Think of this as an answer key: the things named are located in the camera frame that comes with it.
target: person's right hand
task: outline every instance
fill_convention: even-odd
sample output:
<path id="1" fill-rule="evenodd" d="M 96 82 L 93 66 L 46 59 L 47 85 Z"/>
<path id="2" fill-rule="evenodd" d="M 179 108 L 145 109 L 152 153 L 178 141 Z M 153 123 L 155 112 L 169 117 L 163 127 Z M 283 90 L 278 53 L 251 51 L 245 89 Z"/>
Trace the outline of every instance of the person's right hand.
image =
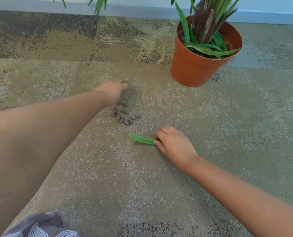
<path id="1" fill-rule="evenodd" d="M 174 127 L 162 127 L 155 133 L 155 139 L 157 147 L 183 172 L 198 157 L 189 139 Z"/>

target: flower pot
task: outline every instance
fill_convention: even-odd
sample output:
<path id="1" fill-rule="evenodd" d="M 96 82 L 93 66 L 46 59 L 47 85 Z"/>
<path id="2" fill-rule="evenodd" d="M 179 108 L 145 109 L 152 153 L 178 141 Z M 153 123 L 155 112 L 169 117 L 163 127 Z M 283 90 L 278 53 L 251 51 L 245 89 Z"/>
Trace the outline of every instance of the flower pot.
<path id="1" fill-rule="evenodd" d="M 188 16 L 190 24 L 193 16 Z M 177 33 L 183 29 L 181 22 L 175 31 L 175 50 L 172 60 L 171 73 L 176 81 L 188 87 L 199 87 L 205 84 L 210 77 L 226 64 L 239 51 L 223 59 L 209 59 L 189 51 L 178 39 Z M 228 50 L 242 48 L 240 33 L 229 23 L 225 22 L 219 29 L 223 39 L 228 43 Z"/>

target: wall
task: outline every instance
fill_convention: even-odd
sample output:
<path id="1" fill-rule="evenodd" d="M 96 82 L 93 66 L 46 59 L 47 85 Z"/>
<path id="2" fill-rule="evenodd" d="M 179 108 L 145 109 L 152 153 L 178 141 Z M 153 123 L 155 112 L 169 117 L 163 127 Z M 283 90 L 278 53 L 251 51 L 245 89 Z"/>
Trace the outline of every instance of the wall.
<path id="1" fill-rule="evenodd" d="M 185 14 L 189 14 L 190 1 L 176 0 Z M 94 4 L 89 0 L 0 0 L 0 10 L 35 11 L 91 15 Z M 237 11 L 229 21 L 250 23 L 293 24 L 293 0 L 240 0 Z M 141 18 L 178 19 L 171 0 L 108 0 L 106 15 Z"/>

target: floor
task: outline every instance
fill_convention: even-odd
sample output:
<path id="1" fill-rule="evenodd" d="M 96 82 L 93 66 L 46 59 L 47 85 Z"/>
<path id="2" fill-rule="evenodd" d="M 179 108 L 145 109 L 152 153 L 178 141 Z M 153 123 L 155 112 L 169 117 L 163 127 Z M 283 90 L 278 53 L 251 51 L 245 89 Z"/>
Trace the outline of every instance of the floor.
<path id="1" fill-rule="evenodd" d="M 58 211 L 97 236 L 250 236 L 154 146 L 183 131 L 212 163 L 293 205 L 293 26 L 233 23 L 243 48 L 199 88 L 170 74 L 176 21 L 0 11 L 0 111 L 128 79 L 142 118 L 101 111 L 58 159 L 14 222 Z"/>

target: baseboard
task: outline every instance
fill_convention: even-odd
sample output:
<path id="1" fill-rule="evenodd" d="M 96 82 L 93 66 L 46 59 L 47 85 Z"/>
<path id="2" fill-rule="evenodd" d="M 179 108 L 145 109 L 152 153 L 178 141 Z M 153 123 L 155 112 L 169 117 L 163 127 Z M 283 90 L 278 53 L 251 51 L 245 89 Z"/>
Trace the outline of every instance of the baseboard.
<path id="1" fill-rule="evenodd" d="M 47 12 L 47 13 L 65 13 L 92 15 L 95 6 L 88 6 L 87 3 L 67 2 L 67 9 L 60 1 L 48 0 L 0 0 L 0 10 L 5 11 L 27 11 L 27 12 Z M 124 16 L 137 18 L 155 18 L 155 19 L 178 19 L 178 14 L 173 7 L 133 7 L 107 5 L 106 16 Z M 268 24 L 290 24 L 293 25 L 293 13 L 270 13 L 248 10 L 238 10 L 229 18 L 230 22 L 246 23 L 268 23 Z"/>

